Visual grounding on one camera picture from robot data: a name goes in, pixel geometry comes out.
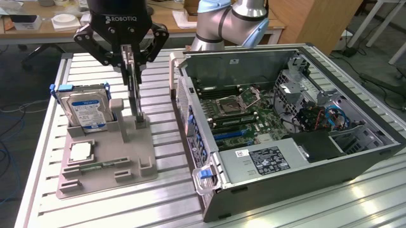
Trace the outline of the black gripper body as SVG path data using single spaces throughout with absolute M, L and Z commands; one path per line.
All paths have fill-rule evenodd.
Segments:
M 90 27 L 112 45 L 142 42 L 152 27 L 144 0 L 90 0 Z

